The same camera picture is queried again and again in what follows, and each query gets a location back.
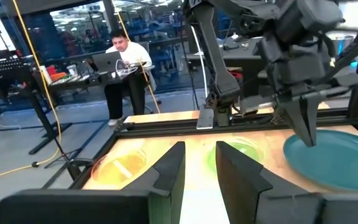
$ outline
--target black aluminum frame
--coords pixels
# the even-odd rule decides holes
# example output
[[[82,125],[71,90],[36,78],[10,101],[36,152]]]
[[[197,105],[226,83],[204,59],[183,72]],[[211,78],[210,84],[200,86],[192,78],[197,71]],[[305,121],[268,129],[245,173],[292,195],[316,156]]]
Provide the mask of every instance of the black aluminum frame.
[[[345,126],[353,125],[358,127],[358,118],[348,118],[347,108],[319,110],[317,125],[324,126]],[[284,122],[272,124],[269,122],[272,113],[256,114],[242,118],[233,117],[233,125],[228,127],[216,127],[213,129],[196,129],[197,119],[185,119],[178,121],[157,121],[149,123],[121,123],[111,137],[104,143],[102,148],[93,157],[97,162],[100,158],[110,152],[114,144],[120,139],[152,138],[166,136],[187,136],[197,134],[219,134],[237,133],[248,131],[266,131],[289,129]],[[81,189],[91,175],[91,166],[86,167],[81,174],[70,185],[69,189]]]

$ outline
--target man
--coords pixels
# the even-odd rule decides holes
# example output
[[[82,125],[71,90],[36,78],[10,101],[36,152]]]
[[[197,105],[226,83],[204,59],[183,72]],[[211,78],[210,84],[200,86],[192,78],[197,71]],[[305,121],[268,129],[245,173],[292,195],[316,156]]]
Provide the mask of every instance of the man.
[[[152,65],[152,59],[150,58],[149,53],[142,47],[140,44],[135,42],[130,42],[126,37],[123,30],[117,30],[111,32],[111,40],[113,46],[107,49],[106,53],[118,51],[121,55],[122,60],[126,64],[145,62],[144,67],[149,67]],[[140,94],[143,96],[143,107],[145,104],[145,78],[143,75],[136,76],[137,87]],[[109,109],[109,125],[114,126],[117,124],[118,120],[122,118],[122,92],[129,91],[128,82],[117,83],[112,85],[107,85],[104,88],[104,94],[106,95],[107,106]]]

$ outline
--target teal plate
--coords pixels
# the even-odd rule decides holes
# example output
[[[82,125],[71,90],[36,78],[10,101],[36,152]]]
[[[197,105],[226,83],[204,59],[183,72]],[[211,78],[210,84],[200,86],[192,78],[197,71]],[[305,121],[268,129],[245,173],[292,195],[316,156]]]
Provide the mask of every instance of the teal plate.
[[[288,163],[301,175],[331,189],[358,190],[358,136],[317,130],[317,144],[307,147],[297,136],[284,144]]]

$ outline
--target floor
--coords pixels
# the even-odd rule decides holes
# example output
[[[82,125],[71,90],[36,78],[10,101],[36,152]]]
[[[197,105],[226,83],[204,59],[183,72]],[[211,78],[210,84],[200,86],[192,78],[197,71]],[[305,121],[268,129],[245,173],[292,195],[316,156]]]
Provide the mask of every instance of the floor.
[[[198,101],[204,100],[203,90],[196,92]],[[162,101],[160,110],[162,113],[174,111],[193,110],[196,106],[192,103],[191,91],[184,91],[175,94],[166,93],[159,95]],[[147,97],[147,105],[155,111],[155,106],[150,96]],[[328,102],[332,107],[345,107],[347,100],[335,100]],[[79,157],[92,158],[113,132],[113,129],[106,126],[107,107],[105,102],[88,103],[84,105],[63,106],[57,109],[61,123],[73,123],[63,133],[62,146],[64,151],[85,147]],[[124,116],[132,114],[131,106],[125,102]],[[52,113],[48,118],[51,122],[55,119]],[[7,112],[0,115],[0,129],[22,128],[15,131],[0,131],[0,173],[7,170],[27,166],[34,161],[42,161],[49,158],[56,151],[56,144],[49,143],[36,155],[28,155],[28,151],[36,146],[41,140],[44,130],[40,126],[32,110],[20,112]],[[25,169],[0,177],[0,199],[23,189],[41,188],[48,179],[56,173],[63,165],[58,162],[48,169],[43,167]],[[64,172],[51,186],[51,188],[67,188],[72,183],[70,176]]]

